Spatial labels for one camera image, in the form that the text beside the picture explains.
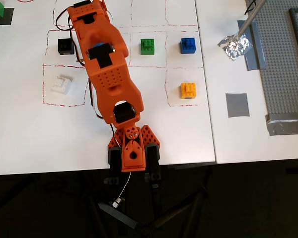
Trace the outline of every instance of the orange robotic arm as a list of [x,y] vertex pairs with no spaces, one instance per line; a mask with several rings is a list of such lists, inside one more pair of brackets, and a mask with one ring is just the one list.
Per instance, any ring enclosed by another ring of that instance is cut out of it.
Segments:
[[123,172],[145,170],[145,145],[151,141],[160,144],[152,132],[144,134],[146,127],[142,132],[135,125],[144,105],[140,91],[129,76],[125,60],[127,46],[118,29],[109,21],[104,0],[79,2],[67,11],[77,34],[87,74],[97,92],[98,109],[106,123],[117,128],[116,140],[112,138],[108,149],[122,147]]

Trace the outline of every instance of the white lego brick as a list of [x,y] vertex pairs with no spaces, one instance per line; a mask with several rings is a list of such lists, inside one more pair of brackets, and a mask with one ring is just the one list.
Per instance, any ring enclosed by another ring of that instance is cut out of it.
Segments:
[[57,76],[57,78],[54,80],[54,84],[51,88],[51,91],[67,94],[70,86],[71,81],[68,78]]

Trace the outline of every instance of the dark floor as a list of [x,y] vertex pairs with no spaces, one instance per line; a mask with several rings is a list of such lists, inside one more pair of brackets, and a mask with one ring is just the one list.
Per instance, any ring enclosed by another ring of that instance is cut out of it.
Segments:
[[[209,198],[198,221],[199,238],[298,238],[298,160],[210,166]],[[196,191],[207,167],[175,170],[162,167],[163,211]],[[99,198],[112,199],[103,181],[108,170],[41,174],[0,210],[0,238],[91,238],[95,236],[82,181]],[[0,176],[0,195],[25,176]],[[131,175],[125,194],[126,213],[143,222],[153,219],[149,185],[141,172]],[[117,222],[102,214],[106,228],[117,236]],[[176,238],[187,221],[183,212],[152,235]],[[127,237],[139,237],[129,230]]]

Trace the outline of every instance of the yellow lego brick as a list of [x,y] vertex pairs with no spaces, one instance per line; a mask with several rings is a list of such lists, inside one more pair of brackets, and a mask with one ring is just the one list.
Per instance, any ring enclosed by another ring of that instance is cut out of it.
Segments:
[[195,83],[181,83],[181,98],[191,99],[197,96]]

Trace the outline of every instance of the wire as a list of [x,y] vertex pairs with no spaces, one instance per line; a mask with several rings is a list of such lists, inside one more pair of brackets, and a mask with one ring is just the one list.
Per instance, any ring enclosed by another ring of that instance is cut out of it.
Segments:
[[113,138],[114,138],[114,140],[115,140],[115,142],[116,142],[117,146],[121,147],[121,146],[120,146],[120,144],[118,143],[118,141],[117,141],[116,137],[115,137],[115,132],[114,132],[113,125],[112,125],[112,124],[110,124],[110,127],[111,127],[111,131],[113,132]]
[[256,0],[253,0],[253,1],[249,4],[249,6],[248,6],[248,8],[246,9],[246,12],[244,13],[244,15],[246,15],[247,13],[251,12],[251,11],[254,9],[254,8],[250,9],[250,7],[251,7],[253,4],[255,4],[255,6],[256,6]]
[[57,27],[59,30],[61,30],[61,31],[71,31],[71,30],[74,28],[74,26],[72,26],[72,27],[70,27],[69,29],[62,29],[62,28],[60,28],[60,27],[58,26],[58,20],[59,20],[59,18],[63,15],[63,13],[66,12],[66,10],[67,10],[67,8],[64,9],[64,10],[60,13],[60,15],[58,15],[58,17],[56,18],[56,21],[55,21],[55,25],[56,25],[56,27]]
[[77,46],[76,46],[76,43],[75,43],[75,41],[74,41],[74,39],[73,39],[73,35],[72,35],[72,31],[71,31],[71,29],[72,29],[73,27],[71,28],[71,25],[70,25],[70,19],[71,19],[71,17],[69,16],[69,18],[68,18],[69,31],[70,31],[70,37],[71,37],[71,40],[72,40],[72,42],[73,42],[73,44],[74,44],[74,47],[75,47],[76,58],[77,58],[78,62],[80,63],[80,65],[83,66],[83,67],[85,67],[85,64],[82,63],[82,62],[80,61],[79,56],[78,56]]
[[[58,17],[56,18],[56,21],[55,21],[55,25],[56,25],[56,27],[57,27],[59,30],[61,30],[61,31],[70,31],[70,37],[71,37],[71,41],[73,42],[74,47],[75,47],[75,52],[76,52],[76,58],[77,58],[77,61],[80,63],[80,65],[82,65],[83,67],[85,67],[85,64],[84,64],[83,62],[81,62],[80,59],[79,59],[79,55],[78,55],[78,51],[77,51],[77,46],[76,46],[76,43],[75,43],[75,41],[74,41],[74,39],[73,39],[72,29],[74,28],[74,26],[71,27],[71,25],[70,25],[71,17],[70,17],[70,16],[68,17],[68,24],[69,24],[69,28],[68,28],[68,29],[61,29],[61,28],[59,28],[58,25],[57,25],[57,22],[58,22],[59,18],[63,15],[63,13],[64,13],[66,10],[67,10],[67,8],[64,9],[64,10],[60,13],[60,15],[58,15]],[[91,104],[92,104],[92,106],[93,106],[93,108],[94,108],[94,111],[95,111],[95,113],[96,113],[96,116],[97,116],[98,118],[100,118],[100,119],[104,119],[102,116],[100,116],[100,115],[96,112],[95,105],[94,105],[93,88],[92,88],[92,84],[91,84],[90,79],[88,79],[88,84],[89,84],[90,101],[91,101]],[[114,132],[113,125],[110,124],[110,127],[111,127],[111,130],[112,130],[112,132],[113,132],[114,140],[115,140],[116,144],[120,147],[120,145],[119,145],[119,143],[118,143],[118,141],[117,141],[117,139],[116,139],[116,137],[115,137],[115,132]]]
[[125,187],[127,186],[128,182],[129,182],[130,175],[131,175],[131,172],[129,173],[128,180],[127,180],[127,182],[126,182],[126,184],[125,184],[125,186],[124,186],[123,190],[122,190],[122,191],[121,191],[121,193],[119,194],[118,198],[120,198],[121,194],[123,194],[123,191],[125,190]]
[[111,24],[114,25],[114,18],[113,18],[113,15],[110,13],[110,11],[107,10],[107,12],[108,12],[109,15],[111,16],[111,20],[112,20],[112,23],[111,23]]

